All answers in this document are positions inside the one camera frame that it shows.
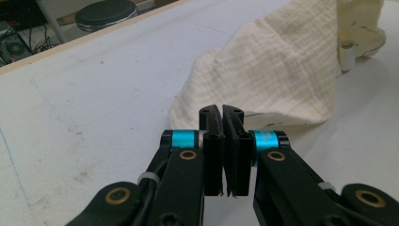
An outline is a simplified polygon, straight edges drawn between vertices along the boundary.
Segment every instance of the brass ring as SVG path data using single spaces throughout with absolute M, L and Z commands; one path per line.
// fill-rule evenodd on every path
M 357 190 L 356 197 L 363 203 L 371 205 L 375 208 L 383 208 L 387 205 L 385 200 L 378 194 L 368 190 Z
M 179 154 L 179 156 L 183 160 L 192 160 L 192 159 L 197 157 L 197 153 L 193 152 L 193 151 L 190 151 L 190 150 L 187 150 L 187 151 L 182 151 Z
M 116 187 L 110 190 L 105 196 L 105 202 L 112 205 L 124 203 L 130 197 L 130 190 L 126 187 Z
M 272 151 L 272 152 L 267 153 L 267 156 L 270 159 L 273 159 L 273 160 L 279 161 L 279 162 L 285 160 L 285 155 L 283 153 L 276 152 L 276 151 Z

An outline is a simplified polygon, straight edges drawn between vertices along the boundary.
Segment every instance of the crumpled fabric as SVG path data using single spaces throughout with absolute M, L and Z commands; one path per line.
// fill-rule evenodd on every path
M 198 112 L 207 105 L 244 110 L 247 129 L 330 118 L 341 74 L 337 6 L 336 0 L 293 0 L 244 24 L 223 49 L 198 57 L 169 110 L 171 127 L 198 128 Z

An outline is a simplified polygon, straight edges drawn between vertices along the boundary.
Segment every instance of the blue band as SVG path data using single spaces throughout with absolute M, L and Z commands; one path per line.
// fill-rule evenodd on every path
M 253 134 L 255 135 L 256 142 L 256 160 L 253 163 L 253 166 L 258 166 L 258 155 L 261 152 L 264 152 L 266 149 L 278 148 L 279 147 L 279 139 L 276 135 L 276 132 L 273 130 L 269 131 L 257 131 L 254 130 Z
M 195 148 L 195 131 L 173 130 L 172 148 Z

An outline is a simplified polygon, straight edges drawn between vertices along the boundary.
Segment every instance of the table surface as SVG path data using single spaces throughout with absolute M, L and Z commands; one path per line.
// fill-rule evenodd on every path
M 180 1 L 1 68 L 0 224 L 63 225 L 102 187 L 135 182 L 194 59 L 286 3 Z M 385 2 L 386 45 L 337 78 L 332 118 L 281 128 L 338 192 L 364 183 L 399 200 L 398 10 Z M 251 205 L 207 197 L 204 225 L 257 225 Z

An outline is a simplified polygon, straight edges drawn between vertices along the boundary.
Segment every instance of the stool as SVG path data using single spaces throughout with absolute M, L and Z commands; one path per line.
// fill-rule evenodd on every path
M 129 0 L 105 0 L 80 9 L 75 21 L 80 29 L 94 32 L 136 15 L 137 7 Z

